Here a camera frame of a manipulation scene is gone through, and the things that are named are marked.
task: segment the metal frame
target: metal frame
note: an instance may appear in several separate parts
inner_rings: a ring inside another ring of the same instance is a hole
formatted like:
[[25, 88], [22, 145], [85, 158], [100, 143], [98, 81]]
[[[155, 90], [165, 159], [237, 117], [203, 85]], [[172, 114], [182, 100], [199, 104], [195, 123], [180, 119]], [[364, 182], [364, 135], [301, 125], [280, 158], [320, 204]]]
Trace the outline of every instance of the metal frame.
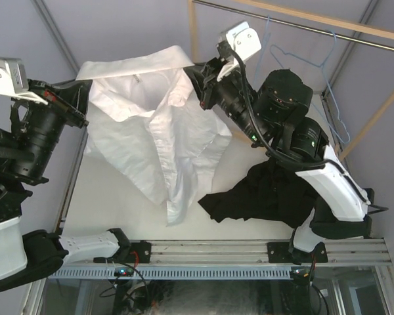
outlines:
[[375, 273], [388, 315], [394, 315], [394, 268], [392, 266], [376, 266]]
[[[199, 5], [205, 5], [207, 7], [212, 7], [212, 8], [221, 9], [221, 10], [224, 10], [224, 11], [229, 11], [229, 12], [233, 12], [233, 13], [242, 14], [242, 15], [245, 15], [245, 16], [250, 16], [252, 18], [259, 18], [259, 19], [262, 19], [262, 20], [267, 20], [268, 19], [267, 16], [264, 16], [262, 14], [252, 13], [252, 12], [248, 12], [248, 11], [244, 11], [244, 10], [240, 10], [240, 9], [235, 9], [235, 8], [232, 8], [232, 7], [226, 7], [224, 5], [217, 5], [215, 3], [210, 3], [210, 2], [203, 1], [203, 0], [192, 0], [192, 2], [197, 3]], [[293, 28], [299, 28], [301, 30], [305, 30], [305, 31], [313, 32], [313, 33], [318, 33], [318, 34], [322, 34], [322, 35], [326, 35], [326, 36], [330, 36], [330, 37], [334, 36], [329, 31], [320, 30], [318, 28], [311, 28], [309, 26], [304, 26], [304, 25], [301, 25], [301, 24], [297, 24], [297, 23], [293, 23], [293, 22], [289, 22], [289, 21], [285, 21], [285, 20], [279, 20], [277, 18], [269, 18], [269, 20], [272, 23], [287, 25], [287, 26], [291, 26]], [[362, 45], [367, 45], [367, 46], [376, 47], [376, 48], [385, 49], [387, 51], [393, 51], [394, 52], [394, 47], [392, 47], [392, 46], [383, 45], [383, 44], [375, 43], [375, 42], [372, 42], [372, 41], [365, 41], [363, 39], [359, 39], [359, 38], [351, 37], [351, 36], [346, 36], [346, 35], [342, 35], [342, 34], [336, 34], [336, 37], [338, 39], [343, 39], [345, 41], [352, 41], [354, 43], [359, 43], [359, 44], [362, 44]]]

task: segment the wire hanger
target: wire hanger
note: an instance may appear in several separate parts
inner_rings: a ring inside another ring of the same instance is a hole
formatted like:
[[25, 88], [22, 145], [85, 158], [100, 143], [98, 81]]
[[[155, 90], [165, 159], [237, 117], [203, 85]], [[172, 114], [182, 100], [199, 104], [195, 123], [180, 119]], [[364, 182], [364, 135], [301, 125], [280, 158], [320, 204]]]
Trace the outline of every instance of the wire hanger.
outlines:
[[327, 122], [328, 126], [330, 127], [331, 131], [339, 138], [339, 140], [340, 140], [342, 143], [344, 143], [344, 144], [348, 144], [348, 143], [350, 142], [350, 140], [351, 140], [351, 137], [350, 137], [349, 131], [347, 130], [346, 124], [341, 120], [341, 117], [340, 117], [340, 108], [339, 108], [338, 103], [337, 103], [337, 100], [336, 100], [336, 98], [335, 98], [335, 96], [334, 96], [333, 90], [332, 90], [332, 88], [331, 88], [331, 86], [330, 86], [330, 82], [328, 81], [327, 75], [326, 75], [326, 73], [325, 73], [325, 65], [326, 65], [326, 63], [327, 63], [329, 57], [330, 57], [331, 54], [333, 53], [334, 48], [336, 47], [336, 43], [337, 43], [336, 34], [335, 34], [333, 31], [329, 31], [329, 32], [333, 35], [333, 38], [334, 38], [333, 46], [332, 46], [330, 52], [327, 54], [326, 58], [325, 58], [320, 64], [315, 64], [314, 62], [311, 62], [311, 61], [309, 61], [309, 60], [307, 60], [307, 59], [304, 59], [304, 58], [302, 58], [302, 57], [300, 57], [300, 56], [298, 56], [298, 55], [296, 55], [296, 54], [294, 54], [294, 53], [292, 53], [292, 52], [285, 52], [283, 49], [281, 49], [279, 46], [277, 46], [277, 45], [275, 45], [275, 44], [273, 44], [273, 45], [270, 46], [270, 53], [271, 53], [271, 55], [273, 56], [273, 58], [277, 61], [277, 63], [280, 65], [280, 67], [282, 67], [282, 68], [284, 68], [284, 66], [283, 66], [283, 64], [279, 61], [279, 59], [277, 58], [277, 56], [274, 54], [273, 49], [278, 49], [278, 50], [279, 50], [283, 55], [285, 55], [285, 56], [292, 56], [292, 57], [294, 57], [294, 58], [296, 58], [296, 59], [298, 59], [298, 60], [304, 61], [304, 62], [310, 64], [311, 66], [314, 66], [314, 67], [319, 68], [319, 69], [321, 70], [322, 77], [324, 78], [324, 80], [325, 80], [325, 82], [326, 82], [326, 84], [327, 84], [327, 89], [330, 91], [330, 95], [331, 95], [331, 97], [332, 97], [333, 103], [336, 105], [337, 120], [338, 120], [338, 121], [341, 123], [341, 125], [343, 126], [343, 128], [344, 128], [344, 130], [345, 130], [345, 132], [346, 132], [346, 135], [347, 135], [347, 140], [344, 140], [344, 139], [340, 136], [340, 134], [330, 125], [330, 123], [328, 122], [327, 118], [326, 118], [326, 117], [324, 116], [324, 114], [315, 106], [315, 104], [311, 103], [311, 105], [313, 105], [313, 106], [314, 106], [314, 109], [320, 114], [320, 116], [321, 116], [322, 118], [324, 118], [324, 120]]

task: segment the white panel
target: white panel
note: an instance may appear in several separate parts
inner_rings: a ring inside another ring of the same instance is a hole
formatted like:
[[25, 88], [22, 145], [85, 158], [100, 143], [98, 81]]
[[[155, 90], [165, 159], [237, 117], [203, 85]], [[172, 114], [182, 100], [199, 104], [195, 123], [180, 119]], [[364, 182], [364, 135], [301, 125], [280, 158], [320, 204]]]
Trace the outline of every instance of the white panel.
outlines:
[[182, 0], [46, 0], [79, 64], [154, 53], [172, 45], [190, 52]]
[[[55, 82], [74, 77], [29, 0], [0, 1], [0, 56], [21, 58], [30, 78]], [[10, 98], [0, 97], [0, 128], [5, 130], [10, 129], [10, 104]], [[45, 172], [50, 182], [33, 188], [33, 197], [22, 204], [22, 232], [53, 227], [78, 136], [75, 130], [64, 130]], [[18, 314], [25, 290], [0, 293], [0, 315]]]
[[[270, 13], [275, 18], [327, 29], [327, 26], [323, 24], [237, 5], [230, 0], [211, 1], [259, 14]], [[87, 60], [108, 61], [142, 56], [171, 45], [180, 45], [187, 54], [190, 54], [186, 2], [185, 0], [46, 0], [58, 27], [80, 64]], [[276, 2], [297, 9], [358, 21], [369, 0], [287, 0], [284, 3], [276, 0]], [[248, 20], [260, 37], [263, 36], [265, 23], [261, 20], [201, 5], [196, 5], [196, 11], [200, 61], [208, 61], [217, 56], [215, 45], [219, 33], [236, 22]], [[351, 34], [350, 31], [337, 28], [334, 31], [346, 35]], [[274, 43], [316, 63], [324, 59], [333, 41], [332, 38], [326, 36], [287, 26], [271, 24], [270, 32], [272, 32], [272, 37], [269, 44]], [[339, 41], [327, 67], [329, 74], [334, 69], [345, 45], [346, 42]], [[248, 75], [251, 82], [257, 59], [258, 54], [249, 61]], [[291, 67], [315, 91], [323, 90], [325, 85], [319, 70], [291, 58], [284, 58], [283, 61], [285, 67]], [[267, 49], [260, 75], [265, 77], [271, 70], [277, 68], [278, 64], [269, 56]]]
[[[319, 96], [315, 95], [314, 99], [324, 114]], [[264, 152], [262, 148], [250, 148], [249, 141], [233, 138], [216, 169], [213, 192], [231, 189], [252, 165], [266, 160]], [[225, 219], [217, 223], [196, 201], [188, 209], [184, 222], [167, 227], [166, 209], [146, 199], [108, 163], [83, 157], [64, 235], [86, 236], [109, 228], [122, 228], [131, 240], [273, 240], [288, 239], [292, 232], [283, 222], [267, 220]]]

